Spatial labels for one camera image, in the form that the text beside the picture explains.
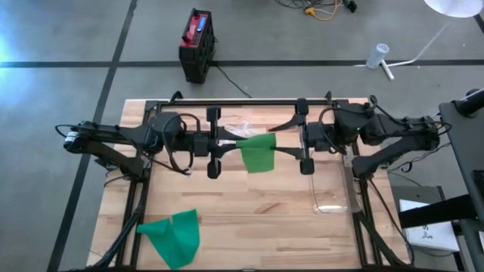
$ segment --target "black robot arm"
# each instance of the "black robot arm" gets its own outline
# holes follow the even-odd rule
[[[187,125],[182,121],[182,116],[190,116],[197,123],[197,129],[187,130]],[[135,128],[125,128],[118,125],[99,125],[93,122],[80,122],[78,125],[70,126],[70,132],[64,141],[64,148],[71,153],[87,153],[98,157],[96,162],[103,167],[113,165],[119,167],[120,171],[132,178],[143,178],[146,169],[146,162],[143,156],[150,159],[154,154],[166,149],[169,154],[171,166],[158,162],[173,171],[189,175],[193,157],[210,156],[207,165],[207,175],[210,178],[217,178],[221,172],[219,159],[229,150],[236,149],[234,144],[219,146],[219,140],[241,140],[244,139],[218,127],[218,120],[221,116],[220,107],[208,107],[206,118],[210,123],[209,131],[200,129],[200,120],[191,114],[163,112],[152,117],[148,124]],[[140,156],[127,157],[109,144],[132,145]],[[190,164],[186,169],[181,169],[176,164],[172,153],[185,151],[190,153]]]
[[[304,150],[300,163],[301,174],[314,173],[314,162],[309,158],[309,148],[316,152],[327,151],[346,155],[346,146],[356,143],[358,136],[364,144],[379,145],[388,138],[401,138],[394,144],[376,152],[371,156],[358,156],[352,161],[353,172],[357,178],[367,178],[377,167],[391,163],[403,154],[414,150],[434,150],[439,146],[438,124],[429,116],[420,118],[396,119],[377,103],[375,96],[370,97],[366,104],[351,104],[330,102],[331,106],[324,109],[317,122],[306,122],[307,102],[298,99],[296,113],[286,124],[273,128],[272,131],[300,127],[302,149]],[[324,114],[334,111],[334,123],[324,124]]]

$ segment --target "green fabric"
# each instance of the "green fabric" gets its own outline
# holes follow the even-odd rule
[[[249,173],[266,172],[274,169],[275,133],[261,134],[246,140],[239,140],[242,160]]]
[[[136,232],[146,234],[170,269],[190,264],[200,245],[197,210],[180,212],[169,218],[138,226]]]

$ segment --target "battery pack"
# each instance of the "battery pack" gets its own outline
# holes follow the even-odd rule
[[[214,53],[212,14],[193,8],[178,49],[187,82],[205,82]]]

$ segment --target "black cable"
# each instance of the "black cable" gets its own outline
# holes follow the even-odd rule
[[[178,164],[176,163],[175,158],[173,157],[173,153],[170,150],[169,143],[167,142],[166,136],[165,136],[166,128],[167,128],[168,124],[171,121],[173,121],[175,118],[180,118],[182,116],[188,116],[188,117],[195,119],[195,122],[197,123],[197,132],[199,132],[201,130],[200,120],[195,115],[190,114],[190,113],[179,113],[177,116],[173,116],[172,118],[168,119],[168,121],[166,121],[165,125],[163,125],[163,127],[161,128],[161,138],[162,138],[163,143],[165,144],[165,149],[166,149],[166,152],[168,153],[169,161],[170,161],[171,165],[173,166],[173,168],[179,173],[185,173],[185,174],[189,175],[190,168],[193,165],[193,161],[194,161],[193,160],[193,157],[194,157],[193,151],[189,151],[190,162],[188,163],[188,167],[184,170],[181,170],[180,167],[178,166]]]
[[[163,162],[160,162],[160,161],[157,161],[155,160],[154,158],[152,158],[150,155],[146,154],[136,143],[133,139],[131,139],[130,137],[126,136],[125,134],[123,134],[121,131],[118,131],[119,135],[123,136],[126,140],[128,140],[131,145],[136,149],[136,151],[138,151],[142,156],[146,157],[147,159],[149,159],[151,162],[155,162],[156,164],[158,165],[161,165],[163,166],[164,168],[167,168],[168,170],[171,170],[171,171],[174,171],[174,172],[178,172],[180,173],[179,171],[177,171],[175,168],[171,167],[170,165],[167,165],[166,163],[163,163]]]
[[[286,2],[283,2],[281,0],[274,0],[274,1],[285,8],[301,9],[308,6],[308,3],[303,0],[289,0]]]
[[[403,163],[402,163],[401,165],[399,165],[399,166],[396,166],[396,167],[394,167],[394,168],[390,168],[390,169],[388,169],[388,172],[390,172],[390,173],[391,173],[391,172],[394,172],[394,171],[396,171],[396,170],[398,170],[398,169],[401,169],[401,168],[402,168],[403,166],[405,166],[405,165],[408,165],[408,169],[407,169],[407,170],[403,170],[403,169],[402,169],[402,172],[405,172],[405,173],[406,173],[406,172],[409,172],[409,171],[412,169],[413,164],[414,164],[415,162],[419,162],[419,161],[421,161],[421,160],[424,160],[424,159],[425,159],[425,158],[427,158],[428,156],[430,156],[430,155],[432,155],[432,154],[434,154],[434,153],[438,152],[439,150],[441,150],[441,149],[442,149],[442,148],[444,148],[444,147],[448,147],[449,145],[451,145],[451,143],[443,144],[443,145],[441,145],[440,147],[437,147],[435,150],[432,150],[432,151],[429,151],[429,152],[425,152],[425,153],[424,153],[422,156],[419,156],[419,157],[413,158],[413,159],[411,159],[411,160],[409,160],[409,161],[407,161],[407,162],[403,162]]]
[[[181,121],[181,123],[183,124],[183,131],[187,131],[187,123],[185,121]]]
[[[395,173],[395,172],[388,172],[388,174],[391,174],[391,175],[397,175],[397,176],[399,176],[399,177],[401,177],[401,178],[406,179],[407,181],[410,181],[411,183],[413,183],[413,184],[415,184],[415,185],[417,185],[417,186],[419,186],[419,187],[423,187],[423,185],[422,185],[422,184],[419,184],[418,182],[414,181],[413,179],[411,179],[411,178],[409,178],[409,177],[405,177],[404,175],[400,175],[399,173]]]
[[[241,87],[239,87],[239,85],[237,85],[237,83],[233,82],[232,79],[230,79],[227,75],[227,73],[222,70],[222,68],[220,68],[219,66],[215,65],[215,67],[217,67],[217,69],[220,70],[220,72],[222,72],[222,74],[225,76],[225,78],[230,82],[232,83],[232,85],[234,85],[235,87],[237,87],[237,89],[239,89],[239,91],[241,91],[243,94],[245,94],[245,96],[247,96],[248,98],[253,98],[250,94],[246,93]]]
[[[56,125],[55,126],[55,131],[57,131],[57,133],[62,136],[62,137],[67,137],[64,133],[61,132],[61,130],[59,130],[59,128],[63,128],[63,127],[67,127],[67,128],[73,128],[73,127],[76,127],[76,125],[67,125],[67,124],[60,124],[60,125]]]
[[[106,187],[106,185],[110,184],[111,182],[117,181],[117,180],[120,180],[120,179],[126,178],[126,177],[127,177],[126,175],[122,175],[122,176],[119,176],[119,177],[111,178],[109,181],[104,182],[104,186]]]
[[[117,166],[116,168],[113,168],[113,169],[111,169],[111,170],[107,170],[107,172],[106,172],[106,174],[104,174],[104,176],[107,178],[107,176],[108,176],[110,173],[112,173],[112,172],[116,171],[117,169],[119,169],[119,166]]]
[[[326,131],[324,131],[324,123],[323,123],[323,116],[325,113],[327,113],[330,110],[335,110],[333,107],[328,107],[319,113],[318,121],[319,124],[321,125],[321,133],[323,134],[324,139],[329,143],[329,145],[338,153],[341,153],[343,155],[346,155],[346,150],[344,150],[341,147],[338,147],[336,144],[333,143],[333,141],[327,136]]]
[[[403,232],[402,230],[400,230],[399,226],[397,225],[395,219],[393,218],[393,215],[392,213],[390,212],[390,209],[388,208],[388,206],[386,205],[386,202],[385,202],[385,199],[383,198],[383,196],[381,195],[380,191],[378,190],[377,186],[375,186],[375,183],[373,183],[373,180],[371,179],[368,179],[368,181],[370,182],[370,184],[372,185],[375,193],[377,194],[378,198],[380,199],[380,201],[382,202],[383,204],[383,207],[385,208],[386,210],[386,213],[388,214],[388,216],[390,217],[390,220],[393,224],[393,226],[395,227],[395,229],[399,232],[400,236],[403,238],[403,240],[405,241],[405,243],[407,244],[407,247],[408,249],[410,249],[410,265],[413,266],[414,263],[415,263],[415,252],[414,252],[414,248],[413,246],[409,243],[409,241],[407,240],[407,237],[405,237],[405,235],[403,235]]]
[[[417,125],[417,124],[420,124],[421,122],[416,122],[416,123],[413,123],[413,122],[403,122],[403,121],[400,121],[398,120],[397,118],[393,117],[391,114],[389,114],[384,108],[382,108],[382,106],[380,106],[378,104],[378,99],[376,96],[374,95],[370,95],[370,98],[369,98],[370,102],[373,104],[373,107],[376,107],[381,113],[383,113],[386,117],[388,117],[391,121],[393,121],[394,123],[397,123],[399,125]],[[427,124],[441,124],[442,126],[445,126],[447,125],[448,128],[446,128],[446,130],[444,132],[441,132],[439,134],[442,135],[444,133],[447,133],[449,132],[451,129],[452,129],[452,125],[447,123],[447,122],[443,122],[443,121],[434,121],[434,122],[427,122]]]
[[[452,125],[451,125],[451,124],[449,124],[449,123],[447,123],[447,122],[440,122],[440,123],[442,123],[442,126],[441,126],[439,129],[441,129],[442,127],[444,127],[444,128],[445,128],[445,130],[444,130],[444,131],[442,131],[442,132],[440,132],[440,133],[439,133],[439,136],[440,136],[440,135],[443,135],[443,134],[445,134],[445,133],[448,133],[449,131],[451,131],[451,129],[452,129]]]
[[[278,3],[278,5],[281,5],[285,8],[292,8],[292,9],[307,9],[310,7],[327,7],[327,6],[334,5],[334,2],[323,4],[322,0],[312,0],[309,3],[306,0],[287,0],[287,1],[274,0],[274,2]]]

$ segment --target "concrete floor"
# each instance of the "concrete floor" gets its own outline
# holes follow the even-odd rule
[[[109,61],[130,0],[0,2],[0,61]],[[213,12],[217,60],[361,60],[378,42],[388,58],[413,58],[446,22],[451,26],[423,56],[428,60],[484,59],[484,34],[473,18],[451,19],[421,0],[358,1],[329,22],[269,0],[139,0],[121,60],[177,60],[179,38],[192,7]],[[367,97],[396,116],[433,114],[440,102],[481,88],[484,66],[407,66],[382,71],[350,66],[224,67],[254,97]],[[0,259],[4,270],[44,271],[73,185],[80,156],[62,148],[58,123],[92,119],[108,68],[0,68]],[[119,68],[102,122],[119,121],[125,99],[243,97],[223,75],[204,85],[185,82],[181,68]],[[419,155],[412,153],[404,159]],[[87,259],[105,171],[88,167],[61,268]],[[466,193],[452,151],[408,173],[441,185],[446,197]],[[406,184],[391,176],[394,185]],[[453,269],[452,260],[417,255],[417,265]]]

